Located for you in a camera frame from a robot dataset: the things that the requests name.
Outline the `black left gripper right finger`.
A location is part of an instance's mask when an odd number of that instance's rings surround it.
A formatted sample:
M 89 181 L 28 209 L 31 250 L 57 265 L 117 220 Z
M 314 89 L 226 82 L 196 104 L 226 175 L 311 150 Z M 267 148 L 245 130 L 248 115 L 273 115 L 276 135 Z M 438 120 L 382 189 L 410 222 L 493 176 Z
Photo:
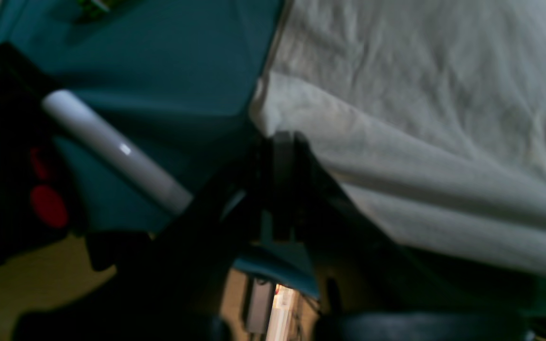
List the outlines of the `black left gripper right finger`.
M 472 304 L 357 209 L 299 133 L 273 136 L 273 239 L 322 280 L 316 341 L 524 341 L 513 309 Z

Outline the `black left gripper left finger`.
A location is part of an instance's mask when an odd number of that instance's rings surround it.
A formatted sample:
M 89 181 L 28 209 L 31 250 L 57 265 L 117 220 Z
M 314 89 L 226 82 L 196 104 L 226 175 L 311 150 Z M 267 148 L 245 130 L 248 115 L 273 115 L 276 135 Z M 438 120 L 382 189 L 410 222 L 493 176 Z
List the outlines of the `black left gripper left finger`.
M 14 341 L 231 341 L 220 316 L 228 272 L 256 231 L 252 198 L 271 164 L 258 138 L 225 165 L 115 276 L 60 308 L 23 315 Z

